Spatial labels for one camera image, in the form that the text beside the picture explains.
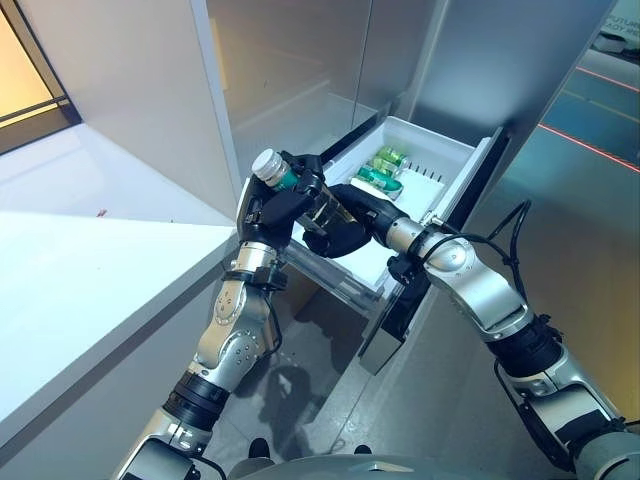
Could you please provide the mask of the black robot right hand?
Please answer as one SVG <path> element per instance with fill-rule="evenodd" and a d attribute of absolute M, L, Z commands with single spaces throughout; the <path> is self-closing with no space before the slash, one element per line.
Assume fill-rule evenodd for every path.
<path fill-rule="evenodd" d="M 329 188 L 340 205 L 355 218 L 325 236 L 305 231 L 306 246 L 323 258 L 339 258 L 359 250 L 372 239 L 388 248 L 387 234 L 393 224 L 408 215 L 391 201 L 383 200 L 353 185 L 337 184 Z"/>

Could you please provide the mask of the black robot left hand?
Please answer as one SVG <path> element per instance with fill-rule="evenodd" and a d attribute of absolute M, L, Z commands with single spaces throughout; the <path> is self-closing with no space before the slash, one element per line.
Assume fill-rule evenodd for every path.
<path fill-rule="evenodd" d="M 251 171 L 238 206 L 239 239 L 281 250 L 289 244 L 294 223 L 313 209 L 325 187 L 322 159 L 267 148 Z"/>

